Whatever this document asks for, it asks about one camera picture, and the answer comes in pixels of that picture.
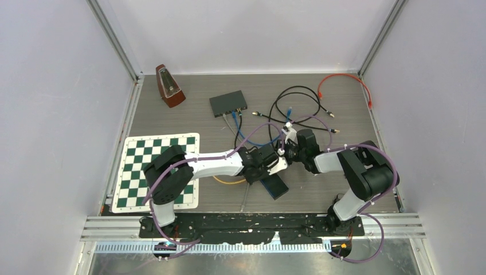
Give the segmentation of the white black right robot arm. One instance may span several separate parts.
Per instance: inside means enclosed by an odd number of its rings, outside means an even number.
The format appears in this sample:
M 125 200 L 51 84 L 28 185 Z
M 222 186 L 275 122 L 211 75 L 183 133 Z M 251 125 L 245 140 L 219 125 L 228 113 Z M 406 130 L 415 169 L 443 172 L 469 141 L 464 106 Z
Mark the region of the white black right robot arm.
M 390 158 L 374 142 L 322 151 L 311 129 L 283 128 L 284 156 L 288 164 L 302 163 L 313 174 L 331 171 L 344 173 L 350 188 L 327 210 L 325 229 L 342 235 L 351 222 L 378 198 L 399 184 L 399 174 Z

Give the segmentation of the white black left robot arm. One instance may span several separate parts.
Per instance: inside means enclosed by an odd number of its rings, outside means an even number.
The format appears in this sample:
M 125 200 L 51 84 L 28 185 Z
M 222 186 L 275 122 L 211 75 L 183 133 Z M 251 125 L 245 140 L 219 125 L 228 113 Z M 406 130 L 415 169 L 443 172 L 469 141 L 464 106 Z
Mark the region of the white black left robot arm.
M 282 149 L 238 146 L 224 152 L 196 154 L 170 146 L 143 167 L 149 190 L 143 199 L 151 208 L 154 230 L 162 237 L 175 232 L 174 202 L 189 182 L 212 176 L 242 176 L 248 183 L 266 180 L 288 168 Z

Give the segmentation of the black blue network switch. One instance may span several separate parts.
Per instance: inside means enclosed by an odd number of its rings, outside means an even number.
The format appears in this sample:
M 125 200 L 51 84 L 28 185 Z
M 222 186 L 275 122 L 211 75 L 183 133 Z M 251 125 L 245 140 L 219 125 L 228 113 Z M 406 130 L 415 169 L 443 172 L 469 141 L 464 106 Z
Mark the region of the black blue network switch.
M 277 175 L 273 174 L 260 180 L 272 199 L 277 200 L 289 190 L 289 187 L 284 181 Z

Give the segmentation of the dark grey network switch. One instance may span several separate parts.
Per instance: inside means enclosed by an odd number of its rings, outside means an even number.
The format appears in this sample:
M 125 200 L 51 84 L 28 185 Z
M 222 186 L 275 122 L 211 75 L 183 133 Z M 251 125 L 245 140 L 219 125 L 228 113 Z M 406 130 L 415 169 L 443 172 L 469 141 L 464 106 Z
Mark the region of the dark grey network switch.
M 209 103 L 214 117 L 230 115 L 232 112 L 248 109 L 242 90 L 211 97 Z

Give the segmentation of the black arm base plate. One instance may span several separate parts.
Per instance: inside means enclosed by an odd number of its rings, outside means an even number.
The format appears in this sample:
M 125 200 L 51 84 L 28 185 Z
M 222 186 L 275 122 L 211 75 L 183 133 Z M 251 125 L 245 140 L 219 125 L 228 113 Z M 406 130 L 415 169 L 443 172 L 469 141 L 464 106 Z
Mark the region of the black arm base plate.
M 274 237 L 281 243 L 313 244 L 325 237 L 362 237 L 360 218 L 340 222 L 317 213 L 180 213 L 175 221 L 158 230 L 152 217 L 139 219 L 139 237 L 169 237 L 183 244 L 258 245 Z

